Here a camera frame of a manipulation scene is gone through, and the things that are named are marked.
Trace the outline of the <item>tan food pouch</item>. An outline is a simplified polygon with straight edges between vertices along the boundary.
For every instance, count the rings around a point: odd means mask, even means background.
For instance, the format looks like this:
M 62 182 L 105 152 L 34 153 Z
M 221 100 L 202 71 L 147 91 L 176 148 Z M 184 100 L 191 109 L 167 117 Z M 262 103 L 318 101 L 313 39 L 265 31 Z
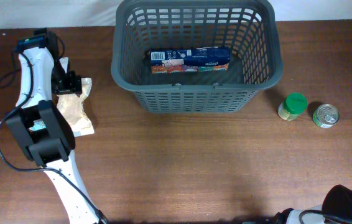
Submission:
M 91 78 L 82 78 L 81 87 L 82 93 L 79 96 L 75 93 L 59 95 L 57 102 L 57 109 L 70 125 L 75 137 L 95 133 L 93 124 L 83 107 L 83 103 L 89 97 L 92 88 Z

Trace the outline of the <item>blue carton box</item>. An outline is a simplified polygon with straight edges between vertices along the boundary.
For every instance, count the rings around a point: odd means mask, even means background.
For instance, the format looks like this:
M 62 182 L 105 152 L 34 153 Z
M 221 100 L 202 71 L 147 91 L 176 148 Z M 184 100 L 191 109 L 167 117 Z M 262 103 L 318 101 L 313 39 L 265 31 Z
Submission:
M 230 60 L 227 47 L 150 51 L 152 73 L 226 71 Z

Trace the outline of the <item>grey plastic basket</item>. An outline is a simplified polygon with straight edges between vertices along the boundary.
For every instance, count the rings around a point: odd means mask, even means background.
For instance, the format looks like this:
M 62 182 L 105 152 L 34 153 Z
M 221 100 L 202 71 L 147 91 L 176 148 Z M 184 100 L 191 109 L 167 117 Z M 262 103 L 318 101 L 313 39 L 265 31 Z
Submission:
M 227 70 L 153 73 L 151 50 L 227 47 Z M 276 85 L 283 64 L 268 1 L 123 1 L 111 74 L 152 113 L 232 113 Z

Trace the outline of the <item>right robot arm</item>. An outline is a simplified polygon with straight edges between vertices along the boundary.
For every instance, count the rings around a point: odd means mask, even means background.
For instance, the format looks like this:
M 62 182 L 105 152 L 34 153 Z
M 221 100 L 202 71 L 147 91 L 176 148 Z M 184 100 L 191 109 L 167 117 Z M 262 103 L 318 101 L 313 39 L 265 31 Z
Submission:
M 266 220 L 270 224 L 352 224 L 352 190 L 334 186 L 321 205 L 297 210 L 288 208 Z

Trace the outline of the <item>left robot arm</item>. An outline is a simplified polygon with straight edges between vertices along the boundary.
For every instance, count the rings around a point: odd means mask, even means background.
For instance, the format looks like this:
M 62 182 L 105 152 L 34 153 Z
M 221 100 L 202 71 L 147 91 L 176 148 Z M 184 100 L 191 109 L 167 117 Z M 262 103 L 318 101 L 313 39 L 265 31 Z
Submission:
M 53 95 L 83 96 L 86 79 L 69 69 L 65 45 L 52 31 L 38 29 L 14 49 L 21 64 L 16 106 L 6 124 L 24 156 L 36 163 L 25 172 L 44 172 L 52 181 L 70 223 L 107 223 L 90 199 L 75 161 L 75 135 Z

